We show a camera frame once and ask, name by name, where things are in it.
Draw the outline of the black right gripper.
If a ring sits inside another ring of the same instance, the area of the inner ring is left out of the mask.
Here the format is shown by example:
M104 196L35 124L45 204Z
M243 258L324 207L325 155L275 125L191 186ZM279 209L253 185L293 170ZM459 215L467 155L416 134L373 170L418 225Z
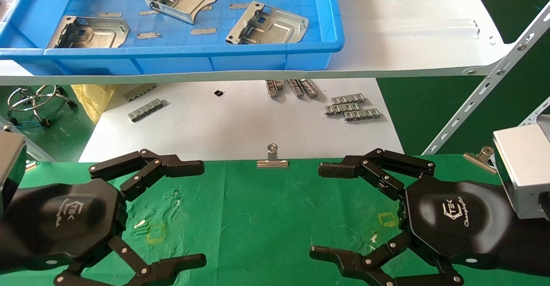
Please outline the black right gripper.
M464 278L451 263L549 276L549 222L518 218L503 186L424 176L405 189L403 205L405 229L413 239L401 233L365 256L311 246L309 256L334 263L343 277L369 286L462 286ZM391 277L383 271L413 243L428 263L435 260L437 274Z

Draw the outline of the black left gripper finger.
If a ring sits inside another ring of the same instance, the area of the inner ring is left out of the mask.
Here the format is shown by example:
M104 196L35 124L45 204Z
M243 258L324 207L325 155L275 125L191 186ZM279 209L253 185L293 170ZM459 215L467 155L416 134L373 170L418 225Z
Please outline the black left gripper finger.
M175 154L157 155L142 149L90 166L92 179L105 181L132 174L132 177L120 185L120 193L127 201L134 201L159 179L198 176L205 172L201 160L182 161Z
M161 259L147 264L119 236L112 237L108 246L135 272L126 286L171 286L180 272L206 266L207 260L203 253L189 256ZM81 276L84 263L74 261L54 279L55 286L107 286L96 280Z

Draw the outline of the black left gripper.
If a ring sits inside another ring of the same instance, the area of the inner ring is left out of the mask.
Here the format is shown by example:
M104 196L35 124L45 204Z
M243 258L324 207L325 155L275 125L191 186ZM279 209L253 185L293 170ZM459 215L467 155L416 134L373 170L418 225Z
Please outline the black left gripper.
M122 235L127 217L121 192L100 178L20 188L1 218L1 273L94 266L112 252L108 241Z

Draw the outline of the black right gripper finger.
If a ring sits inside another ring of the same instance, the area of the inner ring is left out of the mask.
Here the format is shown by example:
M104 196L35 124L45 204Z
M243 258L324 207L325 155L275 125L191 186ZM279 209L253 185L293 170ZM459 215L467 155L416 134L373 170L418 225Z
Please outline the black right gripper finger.
M424 175L433 176L434 171L435 164L430 161L381 148L365 155L346 155L339 163L320 163L318 167L322 178L363 178L391 200L405 197L403 182L391 172L419 179Z

